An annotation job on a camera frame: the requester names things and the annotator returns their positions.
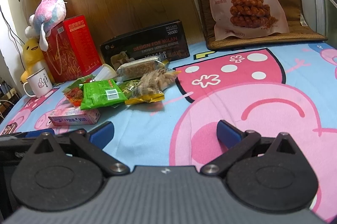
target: phone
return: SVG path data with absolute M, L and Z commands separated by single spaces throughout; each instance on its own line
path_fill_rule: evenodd
M 3 131 L 3 135 L 9 135 L 9 134 L 13 134 L 15 133 L 15 129 L 17 128 L 17 123 L 14 122 L 12 124 L 8 124 L 6 127 L 5 127 L 5 130 Z

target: white mug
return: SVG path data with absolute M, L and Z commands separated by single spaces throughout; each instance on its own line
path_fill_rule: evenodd
M 30 87 L 32 88 L 35 96 L 29 95 L 25 89 L 25 85 L 29 83 Z M 51 89 L 53 89 L 53 85 L 50 82 L 48 74 L 45 68 L 40 69 L 39 71 L 35 72 L 34 74 L 30 75 L 27 78 L 27 82 L 23 84 L 23 89 L 25 90 L 26 94 L 29 97 L 37 97 L 40 98 L 47 94 Z

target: pink plush toy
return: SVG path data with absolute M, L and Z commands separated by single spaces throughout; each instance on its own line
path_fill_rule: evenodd
M 31 26 L 25 30 L 26 37 L 30 39 L 40 36 L 40 48 L 47 51 L 46 37 L 50 35 L 53 27 L 65 19 L 65 16 L 66 9 L 63 0 L 42 0 L 35 14 L 29 18 Z

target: bedsheet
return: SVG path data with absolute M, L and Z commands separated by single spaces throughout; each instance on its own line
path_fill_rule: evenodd
M 198 43 L 189 50 L 189 58 L 170 63 L 181 73 L 163 102 L 100 108 L 98 124 L 58 127 L 56 133 L 90 130 L 110 120 L 115 136 L 104 151 L 130 168 L 200 169 L 227 150 L 216 138 L 220 119 L 267 137 L 289 132 L 319 179 L 311 208 L 332 220 L 337 214 L 337 50 L 325 43 L 217 52 Z M 0 124 L 0 132 L 13 121 L 18 132 L 53 128 L 48 113 L 66 107 L 61 91 L 68 84 L 40 99 L 22 98 Z

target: white plastic container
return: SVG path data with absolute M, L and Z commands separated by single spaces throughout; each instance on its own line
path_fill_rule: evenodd
M 102 70 L 94 78 L 94 81 L 108 80 L 116 76 L 117 76 L 116 71 L 110 65 L 103 64 Z

